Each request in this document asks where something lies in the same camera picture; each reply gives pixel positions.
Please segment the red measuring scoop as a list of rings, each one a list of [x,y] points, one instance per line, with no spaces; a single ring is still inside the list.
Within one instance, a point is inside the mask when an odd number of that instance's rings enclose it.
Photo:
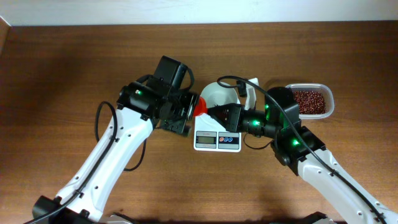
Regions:
[[[202,114],[207,114],[207,112],[208,112],[208,108],[206,105],[206,101],[204,100],[203,97],[200,96],[197,104],[195,105],[193,116],[194,117],[200,116]]]

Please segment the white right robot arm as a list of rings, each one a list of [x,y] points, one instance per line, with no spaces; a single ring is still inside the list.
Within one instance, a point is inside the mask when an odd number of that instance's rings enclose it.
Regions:
[[[397,223],[397,213],[358,184],[325,143],[302,125],[291,89],[268,90],[264,111],[229,103],[208,109],[208,115],[231,133],[271,138],[277,160],[318,190],[346,223]]]

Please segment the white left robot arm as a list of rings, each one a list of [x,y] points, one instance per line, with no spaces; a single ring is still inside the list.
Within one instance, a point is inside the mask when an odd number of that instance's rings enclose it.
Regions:
[[[198,94],[169,84],[132,82],[87,160],[54,199],[41,196],[32,223],[98,223],[109,195],[137,148],[156,127],[187,134]]]

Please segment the white bowl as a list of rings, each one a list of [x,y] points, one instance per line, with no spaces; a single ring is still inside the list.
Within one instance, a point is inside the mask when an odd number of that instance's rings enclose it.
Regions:
[[[234,88],[222,87],[217,82],[207,85],[200,96],[204,99],[208,109],[230,103],[239,103],[238,94]]]

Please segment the white digital kitchen scale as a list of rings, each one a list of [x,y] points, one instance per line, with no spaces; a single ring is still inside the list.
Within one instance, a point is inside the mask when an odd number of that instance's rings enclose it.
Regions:
[[[241,133],[230,133],[208,114],[195,117],[193,148],[196,151],[240,152]]]

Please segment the red adzuki beans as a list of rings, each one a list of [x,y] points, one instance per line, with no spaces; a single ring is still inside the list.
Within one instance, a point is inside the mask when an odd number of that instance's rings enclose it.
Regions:
[[[326,103],[323,95],[315,91],[295,91],[294,99],[299,105],[300,114],[323,114]]]

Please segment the clear plastic container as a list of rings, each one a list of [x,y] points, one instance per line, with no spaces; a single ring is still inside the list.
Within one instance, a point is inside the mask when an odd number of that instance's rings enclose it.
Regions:
[[[294,83],[286,86],[292,90],[299,106],[300,119],[323,119],[334,112],[332,91],[324,84]]]

